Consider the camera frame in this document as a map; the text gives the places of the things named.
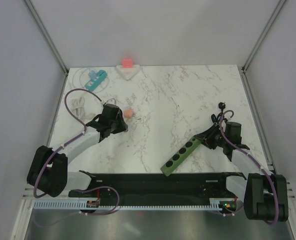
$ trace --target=metal frame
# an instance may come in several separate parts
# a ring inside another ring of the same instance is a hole
[[[279,0],[276,7],[272,11],[269,20],[267,21],[266,25],[264,26],[258,40],[256,41],[255,45],[253,46],[253,48],[252,48],[252,50],[250,52],[250,55],[248,56],[244,66],[242,68],[244,71],[246,71],[249,68],[249,65],[251,64],[254,56],[256,55],[258,49],[260,48],[261,44],[265,40],[265,38],[266,38],[267,34],[269,33],[273,23],[275,22],[275,20],[279,16],[279,14],[280,14],[281,10],[283,9],[283,7],[285,6],[286,2],[287,2],[287,0]]]
[[[56,58],[58,64],[60,65],[62,71],[67,76],[69,70],[67,69],[66,65],[64,64],[59,51],[57,50],[56,46],[54,45],[46,27],[44,26],[38,12],[36,11],[36,8],[34,7],[31,0],[22,0],[25,6],[27,7],[28,11],[30,12],[32,18],[34,19],[35,23],[37,24],[38,29],[40,30],[42,36],[44,37],[46,43],[48,44],[49,48],[51,49],[52,53],[54,54],[54,57]]]
[[[66,75],[65,83],[64,83],[64,86],[63,86],[62,91],[60,93],[60,99],[58,101],[55,115],[53,117],[53,122],[50,127],[50,131],[49,131],[49,137],[47,140],[47,144],[49,144],[50,139],[52,137],[54,124],[55,124],[55,121],[57,118],[57,114],[58,114],[60,102],[62,100],[62,96],[63,96],[63,92],[64,92],[64,88],[65,88],[65,84],[67,81],[67,76],[68,76],[69,70],[67,69],[66,65],[64,64],[64,61],[62,60],[57,48],[55,47],[48,31],[46,30],[38,12],[36,11],[34,5],[31,2],[31,0],[22,0],[22,1],[24,2],[27,9],[29,10],[31,16],[34,18],[41,34],[43,35],[43,37],[44,37],[45,41],[47,42],[48,46],[50,47],[50,49],[52,50],[62,71]],[[267,34],[270,32],[271,27],[273,26],[277,17],[281,13],[281,10],[285,6],[286,2],[287,2],[287,0],[279,0],[279,2],[277,3],[276,7],[273,10],[273,12],[271,13],[269,20],[267,21],[266,25],[264,26],[259,38],[257,39],[253,49],[251,50],[251,53],[249,54],[244,66],[238,67],[239,73],[241,76],[241,80],[242,80],[242,84],[244,86],[245,93],[246,93],[246,96],[247,96],[247,99],[248,99],[248,102],[250,105],[250,109],[251,109],[251,112],[252,112],[252,115],[254,118],[255,126],[256,126],[257,132],[259,134],[259,139],[260,139],[261,145],[263,147],[263,152],[266,157],[266,161],[268,163],[268,168],[271,171],[274,171],[274,169],[275,169],[274,165],[273,165],[273,158],[272,158],[271,151],[269,149],[269,144],[268,144],[268,141],[266,138],[266,133],[265,133],[262,121],[261,121],[261,117],[260,117],[259,111],[258,111],[257,106],[255,104],[255,99],[254,99],[252,91],[251,91],[251,86],[249,85],[249,82],[248,82],[246,71],[249,68],[252,60],[256,56],[257,51],[259,50],[260,46],[262,45],[263,41],[265,40]],[[294,239],[296,239],[296,200],[294,198],[292,189],[291,189],[290,184],[288,182],[287,182],[287,186],[288,186],[288,199],[289,199],[289,225],[291,226],[291,230],[292,230]],[[25,237],[25,234],[26,234],[26,231],[28,228],[28,224],[29,224],[29,220],[31,217],[32,209],[33,209],[33,206],[35,205],[35,200],[31,199],[31,196],[30,196],[31,190],[32,190],[31,186],[27,186],[26,191],[25,191],[25,196],[23,197],[23,200],[20,205],[20,210],[17,215],[17,219],[15,222],[13,233],[11,235],[11,240],[24,239],[24,237]],[[61,199],[61,200],[68,199],[68,193],[66,192],[66,193],[63,193],[62,195],[60,195],[59,199]]]

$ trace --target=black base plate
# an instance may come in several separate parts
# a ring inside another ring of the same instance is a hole
[[[115,188],[120,206],[197,206],[209,205],[209,198],[234,198],[226,189],[227,176],[243,176],[236,172],[174,173],[170,176],[143,174],[91,174],[88,189],[99,186]],[[96,198],[97,192],[70,191],[71,198]],[[100,204],[113,206],[117,197],[113,191],[100,190]]]

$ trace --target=green power strip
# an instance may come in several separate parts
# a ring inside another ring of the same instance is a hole
[[[194,136],[172,158],[161,167],[161,171],[169,176],[180,164],[202,143]]]

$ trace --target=gray wall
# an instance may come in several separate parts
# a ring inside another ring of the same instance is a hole
[[[276,168],[296,197],[296,0],[286,4],[248,76]]]
[[[21,0],[0,0],[0,240],[9,239],[64,75]]]
[[[278,0],[32,0],[65,64],[242,65]]]

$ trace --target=blue power strip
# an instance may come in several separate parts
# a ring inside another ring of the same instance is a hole
[[[91,92],[94,91],[94,89],[97,88],[98,85],[100,85],[104,79],[107,77],[107,72],[104,70],[100,70],[97,72],[97,77],[95,79],[91,79],[87,82],[85,85],[85,88]]]

